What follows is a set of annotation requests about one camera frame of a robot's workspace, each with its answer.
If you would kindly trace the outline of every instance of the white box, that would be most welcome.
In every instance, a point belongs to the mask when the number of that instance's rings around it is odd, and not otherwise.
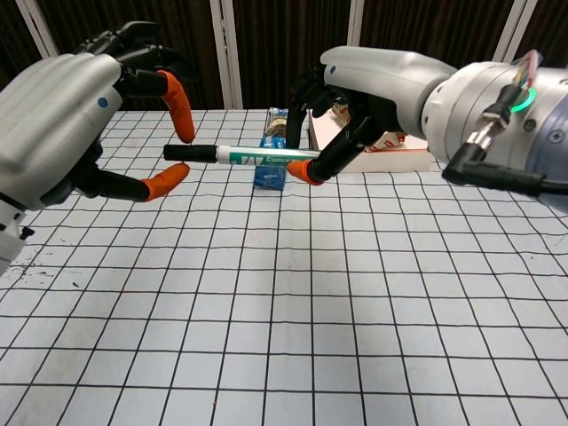
[[[310,136],[313,149],[321,151],[339,133],[343,124],[331,111],[314,118],[310,111]],[[361,171],[426,171],[430,169],[432,155],[425,140],[406,136],[402,146],[385,148],[374,153],[361,153],[344,172]]]

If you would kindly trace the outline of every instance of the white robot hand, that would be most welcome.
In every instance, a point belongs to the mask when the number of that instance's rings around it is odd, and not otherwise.
[[[35,63],[0,92],[0,273],[33,233],[19,229],[26,210],[61,203],[74,190],[150,201],[187,176],[182,163],[143,180],[99,170],[96,163],[99,135],[122,97],[162,97],[179,138],[194,138],[189,101],[175,74],[196,74],[170,49],[140,47],[158,31],[152,22],[105,31],[75,54]]]
[[[524,193],[568,211],[568,70],[537,73],[536,51],[515,65],[460,70],[413,52],[361,47],[336,47],[320,60],[292,84],[297,120],[288,123],[288,139],[299,137],[309,107],[318,116],[342,99],[351,121],[317,159],[288,166],[298,178],[320,184],[385,131],[404,131],[448,162],[443,176],[453,183]]]

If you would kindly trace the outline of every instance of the small blue carton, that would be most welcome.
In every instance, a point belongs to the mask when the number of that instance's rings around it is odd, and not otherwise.
[[[261,148],[286,148],[285,138],[263,136]],[[273,166],[257,166],[255,170],[255,186],[282,191],[286,184],[286,168]]]

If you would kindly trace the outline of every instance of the green light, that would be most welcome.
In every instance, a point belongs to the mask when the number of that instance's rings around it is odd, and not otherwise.
[[[523,111],[525,108],[532,104],[534,98],[536,98],[536,90],[533,87],[529,87],[529,95],[526,97],[525,101],[513,106],[511,108],[511,113],[518,113],[519,111]]]

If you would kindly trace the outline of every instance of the table surface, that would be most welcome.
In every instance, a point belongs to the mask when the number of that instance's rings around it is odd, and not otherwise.
[[[195,143],[257,146],[265,116],[195,112]],[[162,170],[172,128],[118,113],[100,165]],[[0,425],[568,425],[567,216],[436,163],[282,193],[192,166],[164,199],[26,218]]]

